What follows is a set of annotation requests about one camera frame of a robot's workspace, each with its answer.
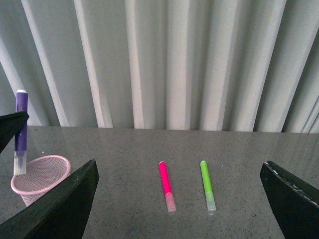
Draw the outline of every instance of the curtain fold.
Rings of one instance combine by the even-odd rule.
[[[319,132],[319,1],[0,1],[0,114],[29,125]]]

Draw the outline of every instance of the table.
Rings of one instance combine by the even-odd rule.
[[[75,171],[95,159],[100,181],[84,239],[283,239],[259,172],[274,161],[319,188],[318,134],[28,127],[28,161],[51,154]],[[10,188],[14,141],[0,155],[0,223],[25,208]],[[209,215],[199,163],[206,160],[217,211]],[[167,212],[165,161],[177,211]]]

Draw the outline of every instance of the pink mesh cup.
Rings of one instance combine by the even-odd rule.
[[[26,174],[14,175],[11,188],[28,207],[70,175],[69,160],[58,155],[37,158],[26,164]]]

